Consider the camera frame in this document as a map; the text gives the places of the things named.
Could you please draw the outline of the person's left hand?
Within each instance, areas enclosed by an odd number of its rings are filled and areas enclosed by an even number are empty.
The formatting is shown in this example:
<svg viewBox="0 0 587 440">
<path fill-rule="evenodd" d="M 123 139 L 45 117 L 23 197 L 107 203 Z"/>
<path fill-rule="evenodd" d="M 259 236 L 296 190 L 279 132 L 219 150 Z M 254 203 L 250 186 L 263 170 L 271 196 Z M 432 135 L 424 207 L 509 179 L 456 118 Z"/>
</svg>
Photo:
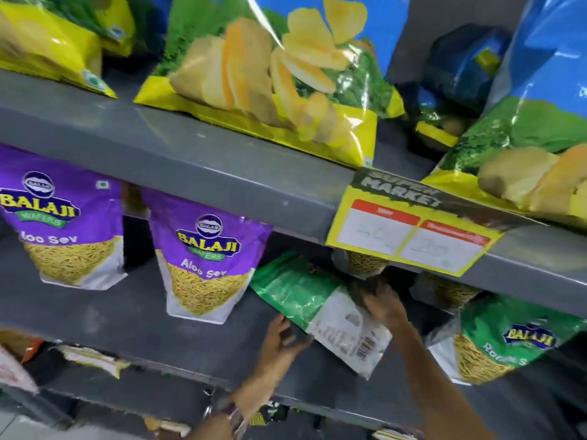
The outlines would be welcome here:
<svg viewBox="0 0 587 440">
<path fill-rule="evenodd" d="M 281 313 L 270 322 L 253 373 L 235 394 L 261 401 L 274 394 L 294 362 L 286 357 L 286 338 L 293 335 L 290 329 L 290 320 Z"/>
</svg>

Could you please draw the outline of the person's right hand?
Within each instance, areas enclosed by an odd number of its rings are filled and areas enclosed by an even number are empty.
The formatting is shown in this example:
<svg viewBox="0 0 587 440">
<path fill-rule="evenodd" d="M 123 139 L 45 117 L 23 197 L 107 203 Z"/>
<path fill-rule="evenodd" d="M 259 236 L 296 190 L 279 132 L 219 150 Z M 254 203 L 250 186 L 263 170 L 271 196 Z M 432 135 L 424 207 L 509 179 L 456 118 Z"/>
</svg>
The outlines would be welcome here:
<svg viewBox="0 0 587 440">
<path fill-rule="evenodd" d="M 360 294 L 371 315 L 393 335 L 410 326 L 403 303 L 387 283 L 380 282 L 374 292 L 362 290 Z"/>
</svg>

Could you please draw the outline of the green white snack packet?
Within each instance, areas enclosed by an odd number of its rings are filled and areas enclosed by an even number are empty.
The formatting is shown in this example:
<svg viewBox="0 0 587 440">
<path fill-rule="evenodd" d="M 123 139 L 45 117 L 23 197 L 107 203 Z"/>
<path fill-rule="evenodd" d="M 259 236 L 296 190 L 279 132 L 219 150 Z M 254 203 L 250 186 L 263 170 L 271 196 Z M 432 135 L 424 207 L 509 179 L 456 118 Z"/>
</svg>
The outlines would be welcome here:
<svg viewBox="0 0 587 440">
<path fill-rule="evenodd" d="M 288 251 L 258 268 L 249 285 L 356 374 L 371 378 L 392 335 L 339 276 Z"/>
</svg>

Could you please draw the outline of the person's right forearm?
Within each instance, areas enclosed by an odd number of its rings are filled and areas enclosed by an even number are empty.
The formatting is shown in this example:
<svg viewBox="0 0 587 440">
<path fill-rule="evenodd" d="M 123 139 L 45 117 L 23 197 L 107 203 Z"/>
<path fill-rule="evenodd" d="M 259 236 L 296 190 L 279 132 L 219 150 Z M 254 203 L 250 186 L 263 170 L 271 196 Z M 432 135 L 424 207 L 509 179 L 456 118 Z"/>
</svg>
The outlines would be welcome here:
<svg viewBox="0 0 587 440">
<path fill-rule="evenodd" d="M 386 323 L 400 353 L 424 440 L 497 440 L 430 352 L 406 317 Z"/>
</svg>

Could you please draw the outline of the person's left forearm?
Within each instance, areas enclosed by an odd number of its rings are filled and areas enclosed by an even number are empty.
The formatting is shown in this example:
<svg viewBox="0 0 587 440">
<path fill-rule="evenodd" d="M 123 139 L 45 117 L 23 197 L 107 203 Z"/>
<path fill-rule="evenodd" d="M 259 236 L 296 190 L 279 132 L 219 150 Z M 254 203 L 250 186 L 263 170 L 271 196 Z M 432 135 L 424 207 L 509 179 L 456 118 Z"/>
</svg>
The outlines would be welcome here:
<svg viewBox="0 0 587 440">
<path fill-rule="evenodd" d="M 235 394 L 238 389 L 239 387 L 221 400 L 231 399 L 239 407 L 245 421 L 248 423 L 251 417 L 260 409 L 260 407 L 266 404 L 269 399 L 267 401 L 261 401 L 260 399 L 247 398 L 242 394 Z M 204 433 L 202 426 L 203 420 L 192 430 L 185 440 L 202 440 L 202 434 Z"/>
</svg>

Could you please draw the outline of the clear yellow noodle snack packet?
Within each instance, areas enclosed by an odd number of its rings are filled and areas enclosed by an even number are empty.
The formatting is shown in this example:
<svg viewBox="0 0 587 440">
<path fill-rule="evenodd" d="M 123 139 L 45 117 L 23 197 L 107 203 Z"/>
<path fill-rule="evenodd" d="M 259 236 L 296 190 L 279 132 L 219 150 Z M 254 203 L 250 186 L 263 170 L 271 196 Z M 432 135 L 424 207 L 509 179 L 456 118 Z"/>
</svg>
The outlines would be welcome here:
<svg viewBox="0 0 587 440">
<path fill-rule="evenodd" d="M 390 264 L 383 258 L 337 248 L 332 251 L 332 261 L 342 273 L 363 280 L 382 273 Z"/>
<path fill-rule="evenodd" d="M 454 314 L 481 294 L 482 290 L 433 273 L 422 272 L 417 275 L 409 292 L 419 302 Z"/>
</svg>

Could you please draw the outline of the yellow price label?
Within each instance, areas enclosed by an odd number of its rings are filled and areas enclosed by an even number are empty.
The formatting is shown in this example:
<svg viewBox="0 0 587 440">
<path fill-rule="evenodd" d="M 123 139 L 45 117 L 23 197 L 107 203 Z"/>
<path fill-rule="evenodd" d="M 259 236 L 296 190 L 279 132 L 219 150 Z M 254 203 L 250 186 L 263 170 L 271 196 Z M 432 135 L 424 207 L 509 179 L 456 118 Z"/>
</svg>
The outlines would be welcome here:
<svg viewBox="0 0 587 440">
<path fill-rule="evenodd" d="M 541 222 L 374 168 L 345 189 L 326 245 L 461 277 L 509 230 Z"/>
</svg>

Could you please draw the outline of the silver wristwatch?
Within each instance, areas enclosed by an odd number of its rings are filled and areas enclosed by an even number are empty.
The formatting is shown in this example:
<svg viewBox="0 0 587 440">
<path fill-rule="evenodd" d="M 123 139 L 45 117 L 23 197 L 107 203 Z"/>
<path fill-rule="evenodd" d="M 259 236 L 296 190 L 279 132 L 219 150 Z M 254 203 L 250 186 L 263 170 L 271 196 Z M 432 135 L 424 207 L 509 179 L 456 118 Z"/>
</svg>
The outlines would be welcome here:
<svg viewBox="0 0 587 440">
<path fill-rule="evenodd" d="M 224 399 L 209 406 L 202 426 L 202 440 L 242 440 L 248 424 L 239 407 Z"/>
</svg>

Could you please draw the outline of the green snack packet blue logo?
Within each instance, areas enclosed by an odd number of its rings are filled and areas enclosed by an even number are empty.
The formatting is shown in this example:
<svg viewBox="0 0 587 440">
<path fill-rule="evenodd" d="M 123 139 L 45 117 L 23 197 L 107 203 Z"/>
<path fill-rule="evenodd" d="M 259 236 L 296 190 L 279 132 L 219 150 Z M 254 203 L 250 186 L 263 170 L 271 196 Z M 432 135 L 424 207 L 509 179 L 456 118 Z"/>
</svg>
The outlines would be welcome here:
<svg viewBox="0 0 587 440">
<path fill-rule="evenodd" d="M 426 335 L 424 345 L 453 383 L 483 385 L 585 331 L 585 318 L 507 295 L 486 295 Z"/>
</svg>

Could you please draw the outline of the purple snack packet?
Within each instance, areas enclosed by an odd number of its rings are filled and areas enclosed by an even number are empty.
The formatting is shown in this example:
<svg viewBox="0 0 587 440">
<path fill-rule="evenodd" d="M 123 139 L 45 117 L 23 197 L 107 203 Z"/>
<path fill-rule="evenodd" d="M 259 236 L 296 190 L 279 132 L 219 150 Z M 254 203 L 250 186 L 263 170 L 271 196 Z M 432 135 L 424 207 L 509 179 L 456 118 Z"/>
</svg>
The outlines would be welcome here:
<svg viewBox="0 0 587 440">
<path fill-rule="evenodd" d="M 45 283 L 108 290 L 127 276 L 118 179 L 0 144 L 0 215 Z"/>
<path fill-rule="evenodd" d="M 273 231 L 268 223 L 141 187 L 171 317 L 223 325 Z"/>
</svg>

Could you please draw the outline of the grey metal lower shelf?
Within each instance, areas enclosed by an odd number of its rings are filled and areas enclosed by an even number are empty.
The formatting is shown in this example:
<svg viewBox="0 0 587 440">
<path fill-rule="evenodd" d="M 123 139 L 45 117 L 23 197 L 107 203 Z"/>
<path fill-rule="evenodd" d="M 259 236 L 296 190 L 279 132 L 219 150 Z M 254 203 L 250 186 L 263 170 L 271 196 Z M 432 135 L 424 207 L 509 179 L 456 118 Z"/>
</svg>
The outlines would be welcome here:
<svg viewBox="0 0 587 440">
<path fill-rule="evenodd" d="M 46 284 L 16 237 L 0 239 L 0 325 L 180 376 L 172 384 L 238 385 L 252 369 L 276 315 L 247 291 L 223 325 L 173 318 L 166 313 L 163 281 L 153 259 L 107 291 Z M 538 384 L 504 378 L 486 387 L 467 387 L 464 393 L 504 440 L 579 440 L 554 396 Z M 386 353 L 365 380 L 314 343 L 294 362 L 276 396 L 364 428 L 419 427 L 403 362 L 395 352 Z"/>
</svg>

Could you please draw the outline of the grey metal shelf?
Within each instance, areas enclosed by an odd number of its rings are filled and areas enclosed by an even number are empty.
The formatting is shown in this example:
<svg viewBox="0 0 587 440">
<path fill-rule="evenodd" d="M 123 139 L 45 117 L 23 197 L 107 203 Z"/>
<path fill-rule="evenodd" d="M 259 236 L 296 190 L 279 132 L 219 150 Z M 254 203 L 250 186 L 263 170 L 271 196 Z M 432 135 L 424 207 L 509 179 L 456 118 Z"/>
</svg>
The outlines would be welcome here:
<svg viewBox="0 0 587 440">
<path fill-rule="evenodd" d="M 325 242 L 354 169 L 134 104 L 143 73 L 107 80 L 118 99 L 0 70 L 0 142 Z M 587 236 L 525 223 L 459 280 L 587 318 Z"/>
<path fill-rule="evenodd" d="M 163 281 L 153 259 L 107 291 L 46 284 L 16 237 L 0 239 L 0 325 L 180 376 L 172 384 L 238 385 L 252 369 L 276 315 L 247 291 L 223 325 L 173 318 L 166 313 Z M 579 440 L 554 396 L 538 384 L 504 378 L 486 387 L 467 387 L 464 393 L 504 440 Z M 403 362 L 395 352 L 386 353 L 365 380 L 314 343 L 294 362 L 276 396 L 364 428 L 419 427 Z"/>
</svg>

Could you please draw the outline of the white yellow snack packet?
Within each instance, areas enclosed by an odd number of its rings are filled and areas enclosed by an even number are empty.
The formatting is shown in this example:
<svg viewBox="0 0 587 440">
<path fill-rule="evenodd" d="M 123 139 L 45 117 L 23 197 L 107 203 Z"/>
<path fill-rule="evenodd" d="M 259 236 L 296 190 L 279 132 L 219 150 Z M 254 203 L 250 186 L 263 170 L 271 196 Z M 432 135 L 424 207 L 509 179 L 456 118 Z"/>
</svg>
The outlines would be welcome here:
<svg viewBox="0 0 587 440">
<path fill-rule="evenodd" d="M 98 350 L 87 347 L 59 345 L 57 349 L 61 352 L 65 360 L 86 367 L 100 369 L 116 379 L 120 378 L 122 370 L 131 366 L 128 361 L 105 355 Z"/>
</svg>

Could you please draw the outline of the grey metal upper shelf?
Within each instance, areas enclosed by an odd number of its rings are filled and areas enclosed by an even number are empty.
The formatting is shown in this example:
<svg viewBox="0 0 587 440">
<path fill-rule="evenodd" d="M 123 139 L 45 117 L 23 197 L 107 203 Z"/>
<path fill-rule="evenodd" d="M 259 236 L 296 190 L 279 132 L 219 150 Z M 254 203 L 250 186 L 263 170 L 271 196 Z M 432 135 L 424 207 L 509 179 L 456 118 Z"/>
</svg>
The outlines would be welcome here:
<svg viewBox="0 0 587 440">
<path fill-rule="evenodd" d="M 0 70 L 0 142 L 325 242 L 354 169 L 134 104 L 143 73 L 107 80 L 118 99 Z M 587 318 L 587 236 L 525 223 L 459 280 Z"/>
</svg>

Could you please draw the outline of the large blue green chips packet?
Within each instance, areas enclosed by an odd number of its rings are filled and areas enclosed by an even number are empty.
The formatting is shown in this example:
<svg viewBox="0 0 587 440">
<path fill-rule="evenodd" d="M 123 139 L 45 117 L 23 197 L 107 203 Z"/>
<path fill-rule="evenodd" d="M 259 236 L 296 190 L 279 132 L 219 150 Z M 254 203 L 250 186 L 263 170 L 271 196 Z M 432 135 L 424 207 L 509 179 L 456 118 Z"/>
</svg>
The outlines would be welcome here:
<svg viewBox="0 0 587 440">
<path fill-rule="evenodd" d="M 410 0 L 173 0 L 134 102 L 347 167 L 370 167 Z"/>
<path fill-rule="evenodd" d="M 528 0 L 482 116 L 423 183 L 587 232 L 587 0 Z"/>
</svg>

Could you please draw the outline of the dark blue chips packet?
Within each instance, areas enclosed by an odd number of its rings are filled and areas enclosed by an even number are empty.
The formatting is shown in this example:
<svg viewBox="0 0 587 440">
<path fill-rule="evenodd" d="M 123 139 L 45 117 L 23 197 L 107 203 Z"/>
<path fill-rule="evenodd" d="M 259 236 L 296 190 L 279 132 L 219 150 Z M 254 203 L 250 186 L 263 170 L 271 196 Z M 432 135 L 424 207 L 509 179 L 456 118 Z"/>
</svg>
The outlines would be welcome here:
<svg viewBox="0 0 587 440">
<path fill-rule="evenodd" d="M 433 42 L 417 90 L 415 134 L 423 145 L 446 153 L 480 117 L 511 37 L 469 23 Z"/>
</svg>

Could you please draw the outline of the orange snack packet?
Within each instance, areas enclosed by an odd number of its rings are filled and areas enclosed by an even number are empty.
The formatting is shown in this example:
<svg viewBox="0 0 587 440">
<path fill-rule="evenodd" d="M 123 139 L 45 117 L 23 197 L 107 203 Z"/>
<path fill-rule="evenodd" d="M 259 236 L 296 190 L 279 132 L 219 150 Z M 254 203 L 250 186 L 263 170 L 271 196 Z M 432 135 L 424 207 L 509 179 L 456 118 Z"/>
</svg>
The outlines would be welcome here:
<svg viewBox="0 0 587 440">
<path fill-rule="evenodd" d="M 45 340 L 20 330 L 0 327 L 0 346 L 13 355 L 21 364 L 31 361 Z"/>
</svg>

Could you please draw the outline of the yellow chips packet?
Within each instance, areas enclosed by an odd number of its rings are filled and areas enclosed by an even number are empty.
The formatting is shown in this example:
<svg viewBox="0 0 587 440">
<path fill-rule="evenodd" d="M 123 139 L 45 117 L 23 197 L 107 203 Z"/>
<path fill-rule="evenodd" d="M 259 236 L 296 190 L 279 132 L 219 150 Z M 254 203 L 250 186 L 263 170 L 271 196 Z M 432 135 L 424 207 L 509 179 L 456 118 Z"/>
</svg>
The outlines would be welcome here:
<svg viewBox="0 0 587 440">
<path fill-rule="evenodd" d="M 117 98 L 102 78 L 94 0 L 0 0 L 0 69 Z"/>
<path fill-rule="evenodd" d="M 133 51 L 136 25 L 127 0 L 90 0 L 100 27 L 102 49 L 117 57 Z"/>
</svg>

